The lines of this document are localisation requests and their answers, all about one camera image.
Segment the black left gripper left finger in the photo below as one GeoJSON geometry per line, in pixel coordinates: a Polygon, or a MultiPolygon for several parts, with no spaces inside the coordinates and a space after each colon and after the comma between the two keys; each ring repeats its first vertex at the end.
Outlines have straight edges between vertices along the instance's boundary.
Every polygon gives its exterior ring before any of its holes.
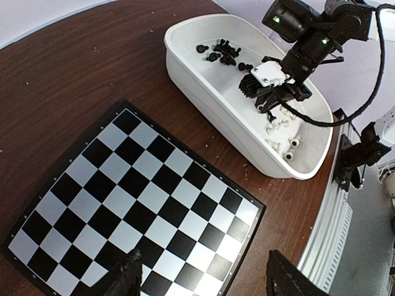
{"type": "Polygon", "coordinates": [[[142,277],[141,252],[133,249],[89,288],[89,295],[141,295],[142,277]]]}

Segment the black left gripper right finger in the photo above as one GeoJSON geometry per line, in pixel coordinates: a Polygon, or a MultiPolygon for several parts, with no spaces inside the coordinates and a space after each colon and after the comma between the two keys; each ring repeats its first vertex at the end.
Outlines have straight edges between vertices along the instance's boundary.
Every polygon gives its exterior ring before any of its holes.
{"type": "Polygon", "coordinates": [[[269,251],[266,280],[267,295],[328,295],[305,277],[279,250],[269,251]]]}

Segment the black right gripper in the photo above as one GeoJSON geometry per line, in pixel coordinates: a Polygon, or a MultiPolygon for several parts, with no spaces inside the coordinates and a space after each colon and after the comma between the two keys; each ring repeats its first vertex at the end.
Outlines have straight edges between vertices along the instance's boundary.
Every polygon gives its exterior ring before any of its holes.
{"type": "Polygon", "coordinates": [[[296,85],[284,83],[280,86],[268,86],[264,88],[255,101],[255,107],[260,113],[267,113],[269,123],[273,123],[277,117],[271,109],[274,109],[280,102],[296,100],[302,102],[312,96],[312,92],[305,84],[296,85]]]}

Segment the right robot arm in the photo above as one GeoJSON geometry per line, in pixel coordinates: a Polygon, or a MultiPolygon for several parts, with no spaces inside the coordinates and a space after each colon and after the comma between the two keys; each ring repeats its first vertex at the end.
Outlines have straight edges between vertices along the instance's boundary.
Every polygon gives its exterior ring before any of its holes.
{"type": "Polygon", "coordinates": [[[345,124],[317,121],[288,105],[288,101],[304,101],[312,92],[305,82],[317,69],[328,64],[327,57],[342,52],[349,40],[368,40],[375,8],[364,1],[326,1],[318,13],[304,1],[275,1],[262,23],[293,46],[282,59],[264,57],[239,84],[246,97],[256,99],[261,113],[282,106],[293,115],[319,127],[345,124]]]}

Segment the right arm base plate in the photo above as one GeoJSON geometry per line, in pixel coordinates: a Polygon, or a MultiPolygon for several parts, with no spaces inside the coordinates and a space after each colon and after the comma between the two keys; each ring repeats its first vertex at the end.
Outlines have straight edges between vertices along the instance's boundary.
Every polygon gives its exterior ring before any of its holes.
{"type": "Polygon", "coordinates": [[[361,187],[358,167],[370,167],[391,151],[394,141],[384,137],[384,131],[388,129],[388,124],[373,121],[362,130],[360,142],[356,144],[345,134],[341,135],[333,179],[342,190],[348,192],[350,186],[361,187]]]}

